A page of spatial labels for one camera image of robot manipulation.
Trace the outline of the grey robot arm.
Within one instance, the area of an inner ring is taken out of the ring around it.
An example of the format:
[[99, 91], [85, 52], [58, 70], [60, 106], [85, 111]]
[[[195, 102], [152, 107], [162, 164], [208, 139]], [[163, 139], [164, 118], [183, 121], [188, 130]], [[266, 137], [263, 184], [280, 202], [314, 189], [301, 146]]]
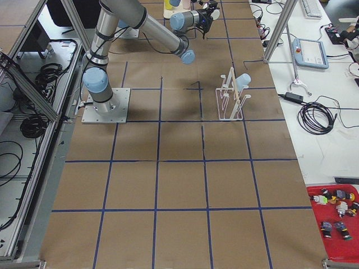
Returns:
[[151, 17], [139, 1], [100, 1], [100, 15], [95, 28], [91, 48], [83, 58], [83, 85], [89, 92], [84, 103], [83, 121], [86, 123], [124, 123], [130, 97], [129, 88], [112, 88], [109, 82], [107, 65], [108, 53], [116, 36], [124, 31], [140, 30], [145, 40], [136, 43], [132, 40], [121, 41], [120, 55], [129, 53], [129, 58], [138, 50], [145, 51], [145, 43], [152, 38], [167, 54], [177, 55], [184, 64], [195, 60], [195, 53], [189, 49], [186, 36], [188, 30], [198, 29], [206, 34], [212, 22], [219, 17], [216, 1], [201, 2], [202, 8], [175, 13], [170, 17], [170, 28]]

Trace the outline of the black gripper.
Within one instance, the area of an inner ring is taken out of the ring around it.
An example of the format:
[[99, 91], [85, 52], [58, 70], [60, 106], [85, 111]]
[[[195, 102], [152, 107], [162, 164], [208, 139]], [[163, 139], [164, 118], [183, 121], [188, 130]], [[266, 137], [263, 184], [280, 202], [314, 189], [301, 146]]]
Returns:
[[212, 13], [213, 8], [199, 9], [196, 12], [199, 14], [198, 22], [196, 23], [196, 27], [200, 30], [209, 30], [211, 24], [213, 22]]
[[218, 2], [215, 1], [215, 0], [209, 0], [209, 1], [198, 0], [197, 3], [204, 10], [216, 10], [216, 9], [218, 9]]

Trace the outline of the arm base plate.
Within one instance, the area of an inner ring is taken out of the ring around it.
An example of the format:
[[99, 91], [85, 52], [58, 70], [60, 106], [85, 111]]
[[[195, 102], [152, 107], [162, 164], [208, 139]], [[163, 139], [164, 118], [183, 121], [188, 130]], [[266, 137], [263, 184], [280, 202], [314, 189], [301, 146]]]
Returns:
[[121, 30], [120, 27], [117, 27], [114, 34], [114, 38], [119, 38], [119, 39], [137, 39], [138, 37], [139, 37], [139, 29], [133, 29], [131, 27], [124, 30]]
[[87, 102], [92, 103], [85, 107], [82, 115], [83, 124], [124, 124], [127, 120], [128, 105], [130, 101], [130, 88], [112, 88], [113, 96], [106, 103], [93, 101], [88, 95]]

